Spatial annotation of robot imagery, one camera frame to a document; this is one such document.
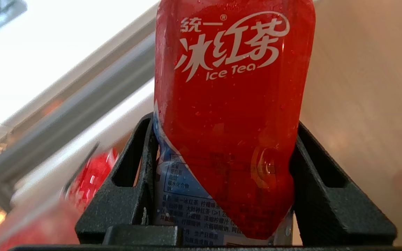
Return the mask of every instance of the ice tea bottle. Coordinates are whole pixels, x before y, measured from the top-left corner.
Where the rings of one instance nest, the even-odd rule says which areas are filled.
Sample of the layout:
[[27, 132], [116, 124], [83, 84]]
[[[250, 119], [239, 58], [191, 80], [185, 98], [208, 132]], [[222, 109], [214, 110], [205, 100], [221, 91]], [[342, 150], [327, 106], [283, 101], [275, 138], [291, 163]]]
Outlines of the ice tea bottle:
[[185, 245], [290, 244], [313, 1], [162, 0], [156, 22], [155, 224]]

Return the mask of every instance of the blurred red object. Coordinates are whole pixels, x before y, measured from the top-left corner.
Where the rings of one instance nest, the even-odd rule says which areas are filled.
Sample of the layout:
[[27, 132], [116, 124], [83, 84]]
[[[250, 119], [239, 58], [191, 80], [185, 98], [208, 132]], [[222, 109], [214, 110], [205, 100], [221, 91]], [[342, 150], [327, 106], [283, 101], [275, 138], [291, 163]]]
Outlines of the blurred red object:
[[19, 245], [78, 244], [74, 226], [117, 157], [111, 149], [91, 158], [67, 191], [14, 208], [0, 224], [0, 251]]
[[118, 152], [111, 149], [90, 159], [70, 186], [67, 200], [74, 202], [75, 206], [83, 212], [110, 174], [117, 158]]
[[63, 103], [63, 100], [54, 100], [52, 103], [50, 103], [46, 108], [43, 109], [42, 113], [44, 116], [47, 116], [51, 114], [53, 111], [55, 111], [58, 107], [60, 107]]

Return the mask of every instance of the metal frame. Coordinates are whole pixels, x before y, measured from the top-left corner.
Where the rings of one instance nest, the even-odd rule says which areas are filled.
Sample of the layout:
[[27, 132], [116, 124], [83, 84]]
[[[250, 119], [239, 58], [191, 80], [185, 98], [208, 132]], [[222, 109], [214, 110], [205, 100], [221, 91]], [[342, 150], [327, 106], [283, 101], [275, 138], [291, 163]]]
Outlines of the metal frame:
[[[75, 95], [0, 156], [3, 210], [10, 211], [20, 178], [154, 77], [157, 6], [119, 33], [116, 37], [128, 38], [74, 81], [84, 83]], [[116, 37], [108, 44], [115, 44]]]

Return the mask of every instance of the beige wall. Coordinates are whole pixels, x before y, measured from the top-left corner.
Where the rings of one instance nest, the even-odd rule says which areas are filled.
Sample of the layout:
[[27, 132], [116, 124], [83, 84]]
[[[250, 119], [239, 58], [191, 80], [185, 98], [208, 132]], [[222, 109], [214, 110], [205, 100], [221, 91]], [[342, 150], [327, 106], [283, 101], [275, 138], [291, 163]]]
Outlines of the beige wall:
[[402, 245], [402, 0], [321, 0], [301, 120]]

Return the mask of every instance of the black plastic holder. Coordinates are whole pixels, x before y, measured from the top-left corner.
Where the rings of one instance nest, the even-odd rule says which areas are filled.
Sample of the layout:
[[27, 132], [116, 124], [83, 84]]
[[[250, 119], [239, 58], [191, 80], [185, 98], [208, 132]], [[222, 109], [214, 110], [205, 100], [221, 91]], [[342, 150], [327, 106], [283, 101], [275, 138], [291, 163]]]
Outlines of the black plastic holder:
[[[75, 226], [81, 245], [20, 246], [14, 251], [331, 251], [398, 250], [394, 224], [299, 125], [290, 171], [304, 246], [184, 247], [177, 226], [153, 226], [158, 142], [144, 116], [105, 183]], [[134, 184], [137, 169], [139, 178]]]

